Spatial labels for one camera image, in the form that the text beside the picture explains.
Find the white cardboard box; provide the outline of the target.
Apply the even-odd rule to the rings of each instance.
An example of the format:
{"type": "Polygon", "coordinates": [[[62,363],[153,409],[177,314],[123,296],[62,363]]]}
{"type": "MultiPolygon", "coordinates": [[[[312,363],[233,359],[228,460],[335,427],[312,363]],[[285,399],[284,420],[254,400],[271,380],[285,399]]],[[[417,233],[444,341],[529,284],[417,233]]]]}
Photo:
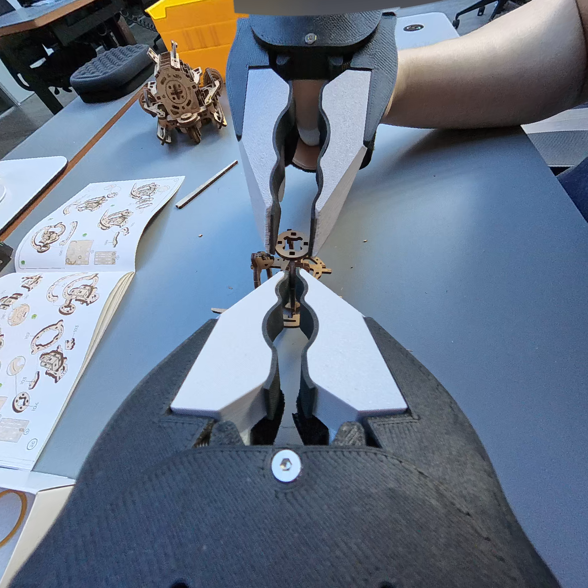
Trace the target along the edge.
{"type": "MultiPolygon", "coordinates": [[[[73,479],[54,474],[27,472],[1,467],[1,491],[26,493],[25,521],[12,540],[1,548],[1,587],[7,587],[54,523],[75,484],[73,479]]],[[[15,495],[1,498],[1,540],[12,529],[20,511],[15,495]]]]}

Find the yellow plastic bin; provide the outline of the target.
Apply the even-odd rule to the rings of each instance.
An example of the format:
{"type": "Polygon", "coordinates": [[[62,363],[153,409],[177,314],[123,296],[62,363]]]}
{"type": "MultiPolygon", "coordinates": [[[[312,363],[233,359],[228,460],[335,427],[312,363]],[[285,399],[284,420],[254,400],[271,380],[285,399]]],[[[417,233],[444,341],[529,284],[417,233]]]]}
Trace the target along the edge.
{"type": "Polygon", "coordinates": [[[178,43],[180,58],[192,68],[217,70],[225,79],[238,18],[233,1],[158,1],[146,9],[166,48],[178,43]]]}

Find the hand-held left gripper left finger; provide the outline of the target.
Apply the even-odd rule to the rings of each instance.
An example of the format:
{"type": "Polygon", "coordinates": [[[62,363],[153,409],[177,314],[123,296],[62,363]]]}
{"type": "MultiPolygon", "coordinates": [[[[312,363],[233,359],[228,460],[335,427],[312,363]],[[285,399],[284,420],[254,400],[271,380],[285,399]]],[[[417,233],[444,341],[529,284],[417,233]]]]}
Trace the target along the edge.
{"type": "Polygon", "coordinates": [[[178,394],[174,413],[231,421],[252,443],[272,443],[283,416],[277,351],[283,329],[279,271],[219,316],[178,394]]]}

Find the person's right hand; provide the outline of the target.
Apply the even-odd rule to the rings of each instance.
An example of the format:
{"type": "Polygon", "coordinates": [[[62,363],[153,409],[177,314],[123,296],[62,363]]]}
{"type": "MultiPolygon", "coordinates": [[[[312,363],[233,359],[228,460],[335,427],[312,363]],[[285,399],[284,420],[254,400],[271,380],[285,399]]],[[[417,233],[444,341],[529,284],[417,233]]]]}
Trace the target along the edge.
{"type": "Polygon", "coordinates": [[[298,137],[296,151],[292,157],[292,165],[303,171],[315,172],[320,151],[320,145],[308,145],[301,137],[298,137]]]}

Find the black padded cushion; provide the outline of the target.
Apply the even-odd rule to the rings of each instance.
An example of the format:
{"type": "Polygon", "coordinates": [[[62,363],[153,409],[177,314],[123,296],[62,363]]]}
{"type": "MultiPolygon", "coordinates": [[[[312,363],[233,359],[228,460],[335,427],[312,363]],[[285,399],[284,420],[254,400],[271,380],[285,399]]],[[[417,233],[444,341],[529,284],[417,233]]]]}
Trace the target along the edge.
{"type": "Polygon", "coordinates": [[[109,102],[142,86],[153,75],[148,45],[107,50],[85,63],[70,77],[70,86],[87,104],[109,102]]]}

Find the group of yellow rubber bands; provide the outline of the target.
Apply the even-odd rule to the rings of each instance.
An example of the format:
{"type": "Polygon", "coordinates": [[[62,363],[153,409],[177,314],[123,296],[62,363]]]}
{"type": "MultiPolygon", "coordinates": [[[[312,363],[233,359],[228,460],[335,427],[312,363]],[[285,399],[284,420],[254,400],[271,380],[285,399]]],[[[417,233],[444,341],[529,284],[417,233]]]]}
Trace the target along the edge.
{"type": "Polygon", "coordinates": [[[17,531],[19,531],[19,529],[21,528],[22,524],[25,521],[25,516],[26,516],[26,512],[27,512],[27,508],[28,508],[28,498],[27,498],[25,492],[20,491],[20,490],[14,490],[14,489],[4,489],[1,491],[1,498],[3,498],[4,496],[7,496],[7,495],[17,496],[20,500],[21,507],[20,507],[20,511],[19,511],[19,516],[18,516],[17,521],[15,522],[14,526],[6,534],[6,536],[1,540],[1,548],[6,546],[12,540],[14,535],[16,535],[17,531]]]}

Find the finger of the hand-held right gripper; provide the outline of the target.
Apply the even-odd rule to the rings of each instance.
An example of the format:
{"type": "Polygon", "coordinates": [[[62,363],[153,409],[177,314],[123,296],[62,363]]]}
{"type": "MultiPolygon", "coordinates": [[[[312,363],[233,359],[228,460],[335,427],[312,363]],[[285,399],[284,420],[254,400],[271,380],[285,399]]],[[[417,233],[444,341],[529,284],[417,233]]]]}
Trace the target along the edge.
{"type": "Polygon", "coordinates": [[[313,205],[314,256],[333,229],[367,152],[364,129],[370,80],[369,70],[347,70],[322,91],[320,106],[328,133],[319,161],[322,186],[313,205]]]}
{"type": "Polygon", "coordinates": [[[285,190],[286,136],[292,128],[291,84],[271,68],[250,69],[239,149],[267,252],[275,252],[285,190]]]}

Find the large assembled wooden model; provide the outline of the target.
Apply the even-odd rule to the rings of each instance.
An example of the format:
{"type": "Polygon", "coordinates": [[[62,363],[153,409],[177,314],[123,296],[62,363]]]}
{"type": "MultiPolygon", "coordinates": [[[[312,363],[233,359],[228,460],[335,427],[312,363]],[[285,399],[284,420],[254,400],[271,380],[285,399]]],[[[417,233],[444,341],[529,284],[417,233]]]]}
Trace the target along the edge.
{"type": "Polygon", "coordinates": [[[202,125],[213,122],[218,129],[227,125],[219,103],[224,82],[215,69],[202,71],[184,63],[177,46],[172,41],[172,50],[160,55],[148,49],[155,63],[155,79],[143,86],[139,103],[157,118],[157,136],[162,144],[171,143],[173,129],[200,143],[202,125]]]}

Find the flat wooden stick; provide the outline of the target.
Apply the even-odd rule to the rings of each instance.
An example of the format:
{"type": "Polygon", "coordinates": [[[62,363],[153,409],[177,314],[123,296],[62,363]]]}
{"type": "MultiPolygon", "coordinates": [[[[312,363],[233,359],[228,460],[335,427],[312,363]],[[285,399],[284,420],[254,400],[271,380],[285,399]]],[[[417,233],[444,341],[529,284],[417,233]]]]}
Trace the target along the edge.
{"type": "Polygon", "coordinates": [[[235,159],[230,164],[228,164],[224,168],[222,168],[219,172],[214,174],[209,180],[205,181],[202,185],[195,188],[195,190],[189,192],[188,195],[186,195],[184,198],[182,198],[180,201],[178,201],[176,203],[175,207],[177,209],[182,209],[182,208],[186,207],[186,205],[188,203],[193,201],[197,196],[202,194],[202,192],[204,192],[207,188],[211,187],[215,182],[217,182],[219,179],[221,179],[221,177],[223,177],[225,174],[227,174],[231,169],[233,169],[237,165],[238,165],[238,160],[235,159]]]}

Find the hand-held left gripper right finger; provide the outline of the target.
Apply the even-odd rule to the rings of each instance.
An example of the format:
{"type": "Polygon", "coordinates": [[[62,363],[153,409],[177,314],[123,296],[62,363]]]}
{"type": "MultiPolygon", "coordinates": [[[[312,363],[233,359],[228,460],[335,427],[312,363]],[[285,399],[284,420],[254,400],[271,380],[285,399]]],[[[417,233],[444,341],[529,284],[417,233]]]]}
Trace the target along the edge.
{"type": "Polygon", "coordinates": [[[327,444],[345,422],[403,414],[408,405],[364,319],[299,271],[301,356],[298,430],[305,444],[327,444]]]}

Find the person's right forearm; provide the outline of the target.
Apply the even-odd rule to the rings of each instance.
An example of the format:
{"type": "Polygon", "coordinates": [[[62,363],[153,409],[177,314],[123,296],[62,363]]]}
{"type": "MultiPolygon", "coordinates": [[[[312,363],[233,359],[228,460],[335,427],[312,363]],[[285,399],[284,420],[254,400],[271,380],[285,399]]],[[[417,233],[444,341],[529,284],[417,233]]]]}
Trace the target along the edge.
{"type": "Polygon", "coordinates": [[[587,101],[587,1],[530,1],[485,26],[398,55],[383,123],[496,128],[587,101]]]}

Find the person's blue jeans leg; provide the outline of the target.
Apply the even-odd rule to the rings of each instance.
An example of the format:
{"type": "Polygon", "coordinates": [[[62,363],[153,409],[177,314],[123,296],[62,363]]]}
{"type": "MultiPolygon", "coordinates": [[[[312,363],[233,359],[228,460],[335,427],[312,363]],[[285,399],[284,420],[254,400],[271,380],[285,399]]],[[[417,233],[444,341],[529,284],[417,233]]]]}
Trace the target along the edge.
{"type": "Polygon", "coordinates": [[[587,220],[587,157],[579,164],[557,175],[557,179],[587,220]]]}

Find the open instruction booklet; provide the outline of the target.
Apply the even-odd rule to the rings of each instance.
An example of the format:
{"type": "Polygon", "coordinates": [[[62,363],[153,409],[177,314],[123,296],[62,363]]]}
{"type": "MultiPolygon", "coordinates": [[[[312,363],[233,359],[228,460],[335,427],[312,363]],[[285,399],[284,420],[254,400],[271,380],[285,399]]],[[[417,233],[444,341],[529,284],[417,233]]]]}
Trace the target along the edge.
{"type": "Polygon", "coordinates": [[[33,468],[184,179],[91,183],[20,243],[1,278],[1,466],[33,468]]]}

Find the small wooden model assembly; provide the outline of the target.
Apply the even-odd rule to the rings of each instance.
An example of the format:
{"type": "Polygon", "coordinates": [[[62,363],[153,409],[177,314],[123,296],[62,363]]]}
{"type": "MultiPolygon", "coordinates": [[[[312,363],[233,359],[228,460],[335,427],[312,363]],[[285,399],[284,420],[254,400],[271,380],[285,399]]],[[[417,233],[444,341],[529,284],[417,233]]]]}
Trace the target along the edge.
{"type": "Polygon", "coordinates": [[[288,297],[283,303],[283,326],[298,328],[300,326],[300,303],[296,299],[296,269],[303,269],[313,277],[320,279],[323,274],[331,274],[317,256],[311,256],[309,239],[299,231],[288,229],[277,236],[275,254],[256,252],[251,255],[251,269],[254,272],[254,288],[261,285],[261,272],[266,271],[272,277],[272,269],[287,271],[289,274],[288,297]]]}

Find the white flat stand base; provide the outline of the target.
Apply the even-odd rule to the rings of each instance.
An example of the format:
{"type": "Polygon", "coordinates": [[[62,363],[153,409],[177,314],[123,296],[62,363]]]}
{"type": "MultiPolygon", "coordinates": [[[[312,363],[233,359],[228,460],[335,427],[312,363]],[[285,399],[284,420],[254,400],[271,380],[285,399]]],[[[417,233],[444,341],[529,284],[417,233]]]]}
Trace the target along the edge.
{"type": "Polygon", "coordinates": [[[1,161],[1,231],[19,217],[67,163],[64,156],[1,161]]]}

